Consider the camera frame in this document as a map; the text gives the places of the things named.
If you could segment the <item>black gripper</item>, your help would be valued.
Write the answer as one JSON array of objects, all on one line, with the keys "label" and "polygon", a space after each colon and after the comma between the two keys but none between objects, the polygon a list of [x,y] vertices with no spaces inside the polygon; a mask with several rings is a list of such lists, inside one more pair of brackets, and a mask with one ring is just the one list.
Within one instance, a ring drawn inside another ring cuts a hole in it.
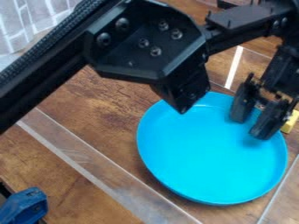
[{"label": "black gripper", "polygon": [[[265,108],[256,119],[249,134],[267,140],[283,127],[291,111],[299,102],[299,51],[291,46],[279,46],[275,56],[259,80],[251,73],[240,84],[229,109],[229,118],[243,123],[252,112],[256,102],[263,102]],[[269,101],[260,90],[275,95],[276,101]]]}]

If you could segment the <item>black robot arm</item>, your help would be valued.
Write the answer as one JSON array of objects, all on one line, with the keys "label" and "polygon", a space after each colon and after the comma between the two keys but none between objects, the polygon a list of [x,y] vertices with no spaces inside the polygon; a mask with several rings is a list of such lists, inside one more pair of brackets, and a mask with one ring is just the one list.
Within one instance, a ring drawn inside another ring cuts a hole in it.
[{"label": "black robot arm", "polygon": [[241,123],[263,105],[249,130],[257,139],[276,133],[299,105],[299,0],[249,0],[209,13],[204,24],[157,0],[82,0],[0,71],[0,134],[82,67],[144,83],[185,113],[211,89],[209,56],[268,36],[281,39],[275,57],[239,85],[229,108]]}]

